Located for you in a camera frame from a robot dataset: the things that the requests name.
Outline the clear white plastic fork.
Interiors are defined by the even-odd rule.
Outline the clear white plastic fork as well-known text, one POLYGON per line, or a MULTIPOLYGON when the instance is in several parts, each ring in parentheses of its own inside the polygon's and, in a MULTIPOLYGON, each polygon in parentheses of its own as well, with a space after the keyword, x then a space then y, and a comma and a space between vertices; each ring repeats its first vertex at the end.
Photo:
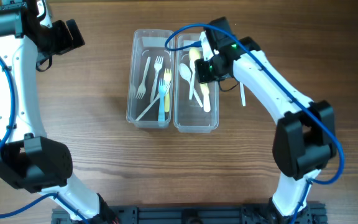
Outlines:
POLYGON ((135 96, 137 99, 143 99, 143 97, 145 95, 145 92, 146 92, 145 79, 146 79, 147 73, 149 71, 150 60, 151 60, 151 58, 148 57, 147 61, 146 61, 146 64, 145 64, 144 73, 143 73, 143 76, 142 76, 142 81, 141 81, 141 83, 140 83, 140 85, 138 87, 137 94, 135 96))

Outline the slim white plastic fork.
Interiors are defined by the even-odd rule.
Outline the slim white plastic fork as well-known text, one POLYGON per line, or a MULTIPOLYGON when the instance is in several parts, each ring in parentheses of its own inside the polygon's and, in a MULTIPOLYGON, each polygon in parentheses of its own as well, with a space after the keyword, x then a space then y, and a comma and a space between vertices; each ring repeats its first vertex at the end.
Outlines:
MULTIPOLYGON (((167 84, 167 88, 165 91, 165 94, 163 96, 165 96, 167 94, 168 88, 171 86, 171 83, 167 84)), ((155 99, 148 105, 148 107, 145 108, 145 110, 143 110, 143 112, 141 112, 140 115, 138 115, 138 117, 136 118, 136 121, 139 121, 148 111, 149 109, 151 109, 151 107, 153 107, 153 105, 157 102, 157 100, 160 99, 160 94, 158 94, 155 99)))

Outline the yellow plastic spoon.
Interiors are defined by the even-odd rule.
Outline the yellow plastic spoon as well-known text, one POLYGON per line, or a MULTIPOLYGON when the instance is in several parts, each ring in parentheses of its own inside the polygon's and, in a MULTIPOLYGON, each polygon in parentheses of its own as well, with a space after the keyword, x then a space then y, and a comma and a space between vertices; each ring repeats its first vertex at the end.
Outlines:
POLYGON ((199 80, 201 82, 208 81, 210 74, 209 64, 201 59, 200 51, 197 48, 192 47, 189 51, 189 58, 190 62, 195 61, 195 71, 198 73, 199 80))

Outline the yellow plastic fork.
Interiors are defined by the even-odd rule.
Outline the yellow plastic fork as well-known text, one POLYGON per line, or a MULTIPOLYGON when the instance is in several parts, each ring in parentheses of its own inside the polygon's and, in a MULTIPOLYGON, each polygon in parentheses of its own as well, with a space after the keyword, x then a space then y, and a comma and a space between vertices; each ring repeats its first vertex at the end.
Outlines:
POLYGON ((172 70, 166 68, 164 71, 164 80, 168 83, 167 91, 164 96, 164 112, 168 113, 170 111, 170 83, 172 80, 172 70))

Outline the wide white plastic spoon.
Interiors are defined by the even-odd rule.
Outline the wide white plastic spoon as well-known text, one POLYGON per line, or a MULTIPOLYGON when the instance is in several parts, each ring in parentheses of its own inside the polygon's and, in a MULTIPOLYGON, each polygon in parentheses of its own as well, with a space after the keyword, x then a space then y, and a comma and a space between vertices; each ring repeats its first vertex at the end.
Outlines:
POLYGON ((203 93, 203 108, 206 113, 211 111, 211 104, 208 93, 203 93))

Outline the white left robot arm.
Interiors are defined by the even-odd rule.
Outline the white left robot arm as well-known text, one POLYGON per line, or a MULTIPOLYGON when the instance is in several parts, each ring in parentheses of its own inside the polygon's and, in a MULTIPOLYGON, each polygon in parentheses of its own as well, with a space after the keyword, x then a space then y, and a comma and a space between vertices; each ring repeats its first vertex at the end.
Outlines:
POLYGON ((100 194, 73 172, 70 151, 43 126, 37 72, 84 45, 76 22, 54 21, 46 1, 0 5, 0 178, 14 189, 52 199, 71 222, 118 223, 100 194))

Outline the cream plastic spoon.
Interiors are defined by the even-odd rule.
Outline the cream plastic spoon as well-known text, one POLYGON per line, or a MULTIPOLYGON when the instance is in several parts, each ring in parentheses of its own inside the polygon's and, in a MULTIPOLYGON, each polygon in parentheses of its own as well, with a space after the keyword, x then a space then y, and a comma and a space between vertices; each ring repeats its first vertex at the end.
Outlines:
POLYGON ((242 106, 246 106, 246 96, 243 83, 239 83, 242 106))

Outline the white plastic utensil handle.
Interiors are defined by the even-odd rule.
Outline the white plastic utensil handle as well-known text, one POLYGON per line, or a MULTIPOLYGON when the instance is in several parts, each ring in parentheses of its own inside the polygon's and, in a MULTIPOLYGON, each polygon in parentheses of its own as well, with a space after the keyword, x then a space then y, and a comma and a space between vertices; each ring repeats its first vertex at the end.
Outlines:
POLYGON ((167 84, 163 78, 160 79, 158 84, 158 93, 160 95, 160 103, 158 109, 158 121, 162 122, 165 120, 165 102, 164 96, 167 92, 167 84))

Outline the translucent white plastic spoon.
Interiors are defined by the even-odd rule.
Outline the translucent white plastic spoon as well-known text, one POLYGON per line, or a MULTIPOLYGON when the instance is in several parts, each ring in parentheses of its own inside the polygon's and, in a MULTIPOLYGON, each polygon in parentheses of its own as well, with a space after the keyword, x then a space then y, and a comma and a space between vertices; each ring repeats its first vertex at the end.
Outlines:
MULTIPOLYGON (((180 76, 185 79, 189 85, 191 85, 191 72, 190 72, 190 69, 187 65, 185 65, 184 63, 181 63, 179 64, 179 72, 180 72, 180 76)), ((195 98, 198 102, 198 104, 200 105, 200 107, 202 108, 203 107, 203 104, 197 94, 197 92, 193 92, 193 93, 189 93, 189 97, 193 96, 193 94, 196 94, 195 98)))

